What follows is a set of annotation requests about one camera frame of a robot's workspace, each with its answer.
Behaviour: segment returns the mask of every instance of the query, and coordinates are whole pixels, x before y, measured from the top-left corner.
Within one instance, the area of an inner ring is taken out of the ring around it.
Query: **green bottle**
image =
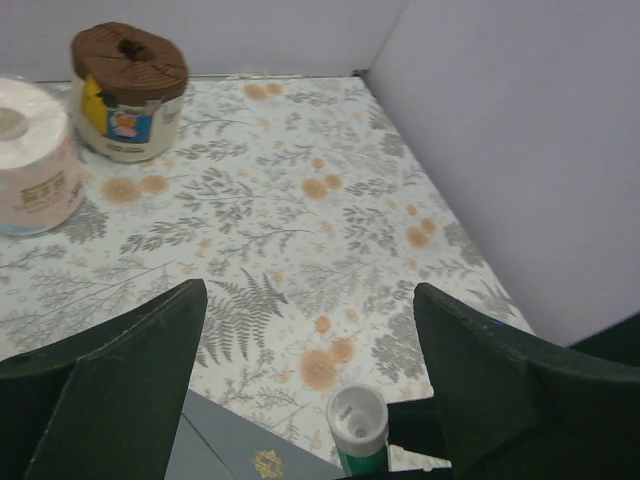
[[[327,404],[327,422],[347,475],[389,471],[389,414],[384,398],[366,385],[349,385]]]

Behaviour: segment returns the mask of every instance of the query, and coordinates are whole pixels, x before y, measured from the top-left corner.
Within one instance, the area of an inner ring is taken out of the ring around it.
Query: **wall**
[[[640,2],[413,1],[369,82],[541,336],[640,310]]]
[[[70,78],[69,42],[107,21],[172,39],[194,74],[350,75],[368,68],[407,0],[3,0],[3,74]]]

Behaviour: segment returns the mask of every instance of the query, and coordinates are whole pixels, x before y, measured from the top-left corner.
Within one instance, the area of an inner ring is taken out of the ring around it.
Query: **toilet paper roll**
[[[110,22],[78,33],[71,52],[71,118],[85,141],[127,163],[171,146],[188,78],[173,43]]]
[[[0,233],[43,232],[80,205],[82,175],[68,123],[49,93],[0,77]]]

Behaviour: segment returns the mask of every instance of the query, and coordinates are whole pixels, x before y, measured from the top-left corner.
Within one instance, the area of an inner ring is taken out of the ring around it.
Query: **gold logo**
[[[260,450],[251,462],[262,478],[284,478],[284,465],[275,450]]]

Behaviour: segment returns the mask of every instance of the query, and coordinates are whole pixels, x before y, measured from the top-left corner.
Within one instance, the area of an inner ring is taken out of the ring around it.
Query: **floral tablecloth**
[[[81,145],[79,211],[44,235],[0,238],[0,358],[202,277],[191,388],[335,461],[332,390],[432,394],[416,283],[528,330],[360,79],[194,80],[178,137],[135,165]],[[433,464],[401,449],[392,460]]]

